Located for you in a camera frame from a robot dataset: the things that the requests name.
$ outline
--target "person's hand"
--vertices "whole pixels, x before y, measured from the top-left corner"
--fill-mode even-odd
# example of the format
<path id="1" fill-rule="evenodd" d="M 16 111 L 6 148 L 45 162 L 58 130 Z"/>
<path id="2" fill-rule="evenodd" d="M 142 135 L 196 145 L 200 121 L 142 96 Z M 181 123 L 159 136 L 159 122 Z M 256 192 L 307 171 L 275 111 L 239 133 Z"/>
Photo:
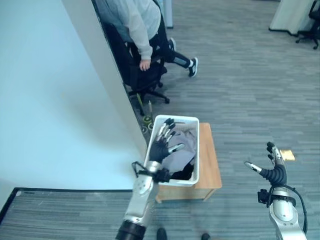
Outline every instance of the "person's hand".
<path id="1" fill-rule="evenodd" d="M 150 148 L 150 152 L 149 152 L 150 161 L 156 161 L 158 163 L 162 163 L 163 159 L 165 159 L 167 156 L 185 147 L 183 143 L 180 143 L 168 148 L 168 143 L 170 139 L 176 133 L 175 131 L 172 131 L 174 127 L 175 127 L 175 122 L 171 118 L 168 118 L 164 122 L 164 124 L 160 127 L 159 132 L 155 137 Z"/>
<path id="2" fill-rule="evenodd" d="M 151 63 L 151 60 L 150 59 L 142 59 L 140 61 L 140 70 L 141 71 L 147 71 L 149 68 L 150 68 L 150 63 Z"/>

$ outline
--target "gray hoodie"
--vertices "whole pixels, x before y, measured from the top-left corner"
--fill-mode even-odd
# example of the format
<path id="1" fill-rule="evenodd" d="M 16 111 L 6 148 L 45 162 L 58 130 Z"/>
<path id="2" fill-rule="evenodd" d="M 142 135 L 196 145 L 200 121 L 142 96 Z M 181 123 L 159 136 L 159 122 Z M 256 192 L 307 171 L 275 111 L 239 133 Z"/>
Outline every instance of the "gray hoodie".
<path id="1" fill-rule="evenodd" d="M 151 59 L 149 40 L 158 32 L 161 12 L 153 0 L 96 0 L 100 20 L 113 24 L 123 41 L 133 42 L 141 59 Z"/>

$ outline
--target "chair base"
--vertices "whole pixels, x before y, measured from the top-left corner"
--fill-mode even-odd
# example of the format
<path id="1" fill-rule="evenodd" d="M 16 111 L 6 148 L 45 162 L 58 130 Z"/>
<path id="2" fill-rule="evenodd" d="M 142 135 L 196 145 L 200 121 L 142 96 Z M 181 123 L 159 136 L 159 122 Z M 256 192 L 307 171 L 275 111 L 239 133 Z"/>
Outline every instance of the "chair base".
<path id="1" fill-rule="evenodd" d="M 161 82 L 158 83 L 159 87 L 162 87 L 163 84 Z M 141 98 L 141 101 L 142 103 L 144 103 L 144 100 L 145 100 L 145 95 L 146 94 L 150 94 L 152 96 L 155 96 L 155 97 L 158 97 L 158 98 L 162 98 L 164 99 L 164 102 L 166 104 L 169 104 L 170 103 L 170 99 L 167 98 L 165 95 L 157 92 L 157 91 L 154 91 L 154 88 L 152 89 L 147 89 L 147 90 L 143 90 L 143 91 L 136 91 L 136 90 L 133 90 L 133 91 L 130 91 L 129 93 L 129 96 L 133 96 L 133 95 L 137 95 L 139 94 L 140 98 Z M 143 116 L 144 115 L 144 111 L 142 109 L 142 106 L 140 106 L 139 104 L 139 109 L 140 109 L 140 115 Z"/>
<path id="2" fill-rule="evenodd" d="M 313 47 L 314 50 L 316 50 L 319 46 L 318 40 L 316 38 L 316 36 L 312 33 L 312 32 L 301 32 L 302 35 L 304 35 L 303 37 L 300 37 L 298 40 L 296 40 L 295 42 L 298 44 L 301 40 L 305 40 L 305 39 L 310 39 L 313 40 L 315 43 L 315 46 Z"/>

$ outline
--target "black leggings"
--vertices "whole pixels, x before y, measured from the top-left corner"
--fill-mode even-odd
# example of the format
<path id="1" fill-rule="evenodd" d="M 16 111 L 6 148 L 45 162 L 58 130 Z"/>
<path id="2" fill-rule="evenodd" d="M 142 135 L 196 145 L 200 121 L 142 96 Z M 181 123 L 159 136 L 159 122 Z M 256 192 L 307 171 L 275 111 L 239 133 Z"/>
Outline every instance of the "black leggings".
<path id="1" fill-rule="evenodd" d="M 166 63 L 175 63 L 183 68 L 188 68 L 190 65 L 190 59 L 184 55 L 170 49 L 166 27 L 164 19 L 161 16 L 161 22 L 157 34 L 149 40 L 150 46 L 152 47 L 152 57 L 153 56 L 163 56 Z M 139 63 L 141 56 L 138 54 L 137 47 L 132 44 L 131 52 L 134 59 Z"/>

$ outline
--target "white wall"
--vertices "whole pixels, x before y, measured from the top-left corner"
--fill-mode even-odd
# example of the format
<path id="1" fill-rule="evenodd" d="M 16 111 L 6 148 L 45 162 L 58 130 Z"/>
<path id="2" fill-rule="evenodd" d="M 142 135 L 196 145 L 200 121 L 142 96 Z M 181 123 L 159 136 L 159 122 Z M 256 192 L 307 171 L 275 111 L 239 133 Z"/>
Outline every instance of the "white wall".
<path id="1" fill-rule="evenodd" d="M 2 196 L 12 186 L 131 189 L 131 162 L 144 156 L 91 1 L 76 2 L 79 35 L 68 0 L 0 1 Z"/>

